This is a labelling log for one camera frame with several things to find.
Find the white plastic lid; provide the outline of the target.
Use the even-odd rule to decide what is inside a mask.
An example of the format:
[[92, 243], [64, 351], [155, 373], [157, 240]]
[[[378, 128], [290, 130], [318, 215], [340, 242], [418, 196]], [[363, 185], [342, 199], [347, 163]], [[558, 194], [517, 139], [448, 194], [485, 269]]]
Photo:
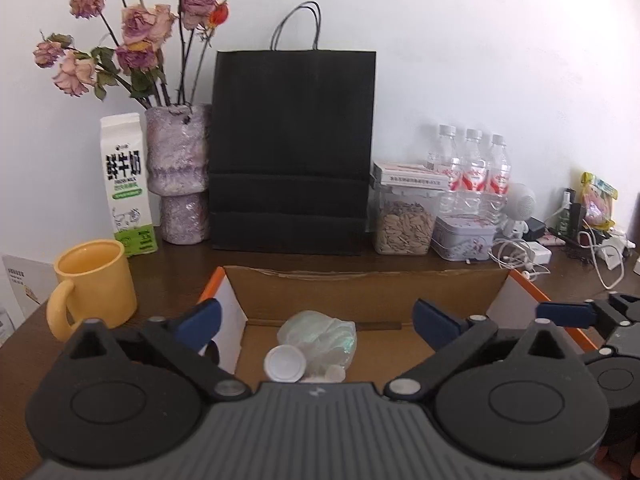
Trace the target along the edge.
[[306, 366], [303, 352], [290, 344], [272, 348], [264, 359], [264, 371], [272, 382], [298, 382], [304, 377]]

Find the green plastic bag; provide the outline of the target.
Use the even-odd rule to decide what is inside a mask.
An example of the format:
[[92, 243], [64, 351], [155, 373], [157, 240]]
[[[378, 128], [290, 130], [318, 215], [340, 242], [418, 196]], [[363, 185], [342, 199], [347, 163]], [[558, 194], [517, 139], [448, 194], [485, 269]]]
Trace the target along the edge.
[[305, 379], [344, 382], [357, 350], [356, 323], [331, 318], [317, 311], [302, 311], [278, 330], [279, 344], [303, 353]]

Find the orange cardboard box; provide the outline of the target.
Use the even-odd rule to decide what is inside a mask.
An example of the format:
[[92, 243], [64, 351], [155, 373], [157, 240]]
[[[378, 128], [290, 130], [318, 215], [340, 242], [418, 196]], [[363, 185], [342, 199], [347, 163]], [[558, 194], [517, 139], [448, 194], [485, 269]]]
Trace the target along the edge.
[[222, 307], [214, 341], [220, 365], [252, 388], [264, 382], [264, 359], [280, 326], [311, 310], [357, 325], [349, 382], [378, 388], [432, 355], [413, 330], [412, 308], [425, 299], [458, 318], [486, 314], [499, 326], [523, 328], [547, 295], [516, 271], [446, 270], [370, 273], [283, 273], [220, 266], [201, 297]]

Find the black power adapter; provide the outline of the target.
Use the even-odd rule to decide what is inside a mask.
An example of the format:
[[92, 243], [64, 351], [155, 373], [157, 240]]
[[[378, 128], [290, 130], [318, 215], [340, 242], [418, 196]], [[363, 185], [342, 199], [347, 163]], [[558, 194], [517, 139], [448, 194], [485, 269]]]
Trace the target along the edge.
[[530, 217], [526, 220], [526, 231], [523, 234], [523, 240], [528, 242], [536, 242], [546, 234], [546, 225], [544, 222]]

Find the yellow ceramic mug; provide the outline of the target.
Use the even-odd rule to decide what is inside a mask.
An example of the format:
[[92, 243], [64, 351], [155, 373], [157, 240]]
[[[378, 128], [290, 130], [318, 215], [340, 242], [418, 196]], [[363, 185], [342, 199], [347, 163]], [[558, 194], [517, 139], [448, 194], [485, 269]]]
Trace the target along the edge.
[[134, 280], [118, 240], [92, 240], [67, 249], [53, 269], [58, 284], [47, 301], [46, 318], [57, 340], [69, 340], [89, 318], [114, 328], [136, 313]]

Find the white robot toy speaker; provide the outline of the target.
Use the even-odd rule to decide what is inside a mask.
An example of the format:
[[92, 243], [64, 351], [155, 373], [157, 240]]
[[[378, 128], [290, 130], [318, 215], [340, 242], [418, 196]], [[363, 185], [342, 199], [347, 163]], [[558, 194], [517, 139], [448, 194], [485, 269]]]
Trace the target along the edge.
[[536, 206], [534, 191], [521, 183], [510, 185], [506, 193], [501, 234], [507, 240], [521, 240], [528, 232], [527, 220], [533, 215]]

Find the colourful snack bag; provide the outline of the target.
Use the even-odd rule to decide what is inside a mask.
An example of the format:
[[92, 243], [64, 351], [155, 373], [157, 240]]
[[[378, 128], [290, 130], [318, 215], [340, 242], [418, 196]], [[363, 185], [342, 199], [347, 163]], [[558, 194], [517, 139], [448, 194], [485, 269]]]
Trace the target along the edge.
[[613, 203], [618, 199], [618, 191], [595, 174], [583, 172], [582, 204], [585, 207], [585, 222], [590, 228], [607, 231], [614, 226]]

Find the clear jar of seeds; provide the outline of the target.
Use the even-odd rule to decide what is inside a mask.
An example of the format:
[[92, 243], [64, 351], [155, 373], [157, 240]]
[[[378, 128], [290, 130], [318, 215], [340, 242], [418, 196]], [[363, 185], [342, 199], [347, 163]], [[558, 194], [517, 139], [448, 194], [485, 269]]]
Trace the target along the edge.
[[374, 192], [374, 249], [383, 256], [425, 256], [440, 207], [440, 192], [378, 184]]

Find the white milk carton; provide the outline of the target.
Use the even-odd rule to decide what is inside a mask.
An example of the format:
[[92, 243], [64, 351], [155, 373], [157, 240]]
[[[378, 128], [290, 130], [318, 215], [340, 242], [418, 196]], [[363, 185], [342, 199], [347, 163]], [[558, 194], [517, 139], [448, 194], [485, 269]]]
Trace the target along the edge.
[[157, 251], [138, 113], [100, 120], [102, 170], [114, 237], [127, 257]]

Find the water bottle middle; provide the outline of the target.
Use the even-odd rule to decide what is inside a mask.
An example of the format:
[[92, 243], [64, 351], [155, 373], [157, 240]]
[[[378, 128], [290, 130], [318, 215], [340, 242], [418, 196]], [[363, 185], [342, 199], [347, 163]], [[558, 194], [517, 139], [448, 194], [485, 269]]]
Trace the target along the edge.
[[460, 151], [460, 179], [454, 201], [454, 213], [478, 216], [488, 176], [487, 160], [480, 150], [480, 130], [465, 131]]

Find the water bottle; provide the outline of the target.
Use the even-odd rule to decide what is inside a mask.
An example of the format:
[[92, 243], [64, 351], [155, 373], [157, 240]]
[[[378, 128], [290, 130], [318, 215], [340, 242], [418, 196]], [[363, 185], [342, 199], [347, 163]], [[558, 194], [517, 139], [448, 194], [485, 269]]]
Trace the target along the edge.
[[439, 125], [437, 138], [427, 156], [427, 168], [443, 174], [448, 179], [448, 188], [440, 201], [442, 216], [454, 212], [460, 184], [461, 167], [456, 135], [457, 131], [453, 126]]
[[506, 151], [506, 140], [494, 134], [486, 154], [487, 179], [482, 199], [482, 216], [492, 224], [498, 224], [506, 203], [512, 165]]
[[465, 131], [460, 151], [460, 179], [454, 201], [454, 213], [478, 216], [488, 176], [487, 160], [480, 150], [480, 130]]

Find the white leaflet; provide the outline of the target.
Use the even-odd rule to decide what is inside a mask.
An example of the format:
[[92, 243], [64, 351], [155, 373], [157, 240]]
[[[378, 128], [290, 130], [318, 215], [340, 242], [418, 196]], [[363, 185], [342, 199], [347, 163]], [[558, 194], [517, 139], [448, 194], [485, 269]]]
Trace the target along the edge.
[[51, 263], [10, 255], [2, 255], [1, 261], [15, 304], [8, 315], [17, 330], [47, 301], [58, 280]]

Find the water bottle left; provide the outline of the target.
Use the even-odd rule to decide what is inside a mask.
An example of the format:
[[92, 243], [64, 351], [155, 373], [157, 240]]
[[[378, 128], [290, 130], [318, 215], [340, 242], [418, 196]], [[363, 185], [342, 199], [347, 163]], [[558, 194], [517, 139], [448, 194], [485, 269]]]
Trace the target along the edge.
[[440, 201], [442, 216], [454, 212], [460, 184], [461, 167], [456, 135], [457, 131], [453, 126], [439, 125], [437, 138], [427, 156], [427, 168], [443, 174], [448, 179], [448, 188]]

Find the purple textured vase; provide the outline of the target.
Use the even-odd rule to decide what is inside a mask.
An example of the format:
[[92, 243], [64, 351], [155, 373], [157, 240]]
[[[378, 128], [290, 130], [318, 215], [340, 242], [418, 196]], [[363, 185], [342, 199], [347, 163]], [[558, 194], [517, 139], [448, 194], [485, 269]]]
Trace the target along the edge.
[[160, 198], [160, 235], [174, 245], [208, 237], [207, 105], [145, 112], [149, 190]]

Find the dried pink rose bouquet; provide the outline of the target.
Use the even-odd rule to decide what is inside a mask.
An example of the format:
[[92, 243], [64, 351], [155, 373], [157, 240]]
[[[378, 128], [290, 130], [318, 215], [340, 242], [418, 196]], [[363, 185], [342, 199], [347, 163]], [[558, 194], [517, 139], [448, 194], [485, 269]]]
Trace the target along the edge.
[[175, 9], [144, 0], [68, 6], [78, 20], [101, 20], [113, 44], [81, 50], [70, 35], [43, 36], [32, 52], [36, 66], [55, 68], [53, 84], [66, 96], [104, 100], [108, 88], [122, 87], [146, 110], [193, 103], [207, 50], [230, 15], [227, 0], [178, 0]]

